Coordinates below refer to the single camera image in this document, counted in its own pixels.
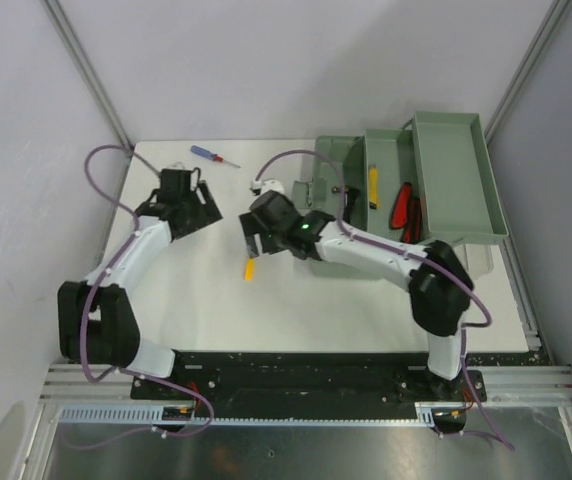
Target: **blue screwdriver handle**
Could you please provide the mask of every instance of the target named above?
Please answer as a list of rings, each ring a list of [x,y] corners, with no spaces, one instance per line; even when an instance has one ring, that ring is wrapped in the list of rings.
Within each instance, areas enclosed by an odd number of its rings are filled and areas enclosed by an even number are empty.
[[[193,145],[190,147],[190,151],[193,152],[195,155],[199,155],[200,157],[207,158],[209,160],[215,160],[215,154],[209,152],[205,148],[198,147],[197,145]]]

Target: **screwdriver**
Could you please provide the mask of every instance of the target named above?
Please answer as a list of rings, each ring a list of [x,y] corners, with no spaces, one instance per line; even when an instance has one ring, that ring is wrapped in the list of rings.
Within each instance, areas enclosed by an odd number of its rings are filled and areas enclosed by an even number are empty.
[[[190,151],[193,152],[195,155],[199,155],[200,157],[207,158],[208,160],[212,160],[213,162],[227,163],[231,167],[241,168],[236,163],[229,162],[228,160],[224,160],[222,157],[220,157],[216,153],[209,152],[205,148],[198,147],[197,145],[193,145],[192,147],[190,147]]]

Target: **metal floor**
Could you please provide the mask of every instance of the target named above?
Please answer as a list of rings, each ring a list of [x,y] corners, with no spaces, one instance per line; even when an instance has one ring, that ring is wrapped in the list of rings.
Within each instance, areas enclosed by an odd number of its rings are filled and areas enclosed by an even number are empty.
[[[81,452],[56,439],[45,478],[572,479],[572,455],[556,408],[491,413],[516,452],[477,437],[439,440],[427,428],[211,427],[186,439],[138,433]],[[90,444],[131,428],[60,425],[58,434]],[[468,428],[486,429],[476,411]]]

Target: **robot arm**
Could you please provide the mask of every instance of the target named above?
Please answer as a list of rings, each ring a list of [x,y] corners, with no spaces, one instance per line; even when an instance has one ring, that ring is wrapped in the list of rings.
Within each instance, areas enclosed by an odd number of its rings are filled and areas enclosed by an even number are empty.
[[[445,380],[455,379],[460,372],[459,323],[470,299],[450,280],[417,259],[396,255],[347,236],[331,215],[310,211],[299,214],[292,202],[277,191],[263,193],[240,216],[251,255],[258,255],[259,236],[264,253],[290,251],[300,259],[341,263],[367,271],[388,280],[410,294],[413,318],[428,334],[428,370]],[[407,245],[387,240],[354,227],[350,233],[376,240],[429,258],[456,275],[469,288],[472,281],[449,245]]]
[[[199,173],[199,169],[162,170],[160,188],[153,190],[135,211],[139,217],[138,233],[118,262],[110,269],[107,267],[115,255],[112,253],[83,281],[64,282],[60,287],[57,304],[62,355],[79,360],[83,307],[92,285],[106,272],[91,306],[94,317],[99,318],[91,318],[88,325],[90,362],[157,377],[170,375],[175,353],[141,338],[129,297],[154,259],[173,241],[222,218]]]

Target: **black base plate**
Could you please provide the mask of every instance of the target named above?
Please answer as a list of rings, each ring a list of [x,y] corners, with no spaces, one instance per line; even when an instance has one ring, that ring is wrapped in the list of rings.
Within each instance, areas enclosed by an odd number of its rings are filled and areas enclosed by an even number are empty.
[[[438,401],[425,370],[390,354],[184,353],[170,380],[194,382],[218,417],[241,419],[414,419],[416,401]],[[483,379],[471,371],[482,401]],[[134,400],[190,400],[191,396],[150,381],[133,384]],[[462,402],[461,386],[451,398]],[[207,415],[204,406],[198,415]]]

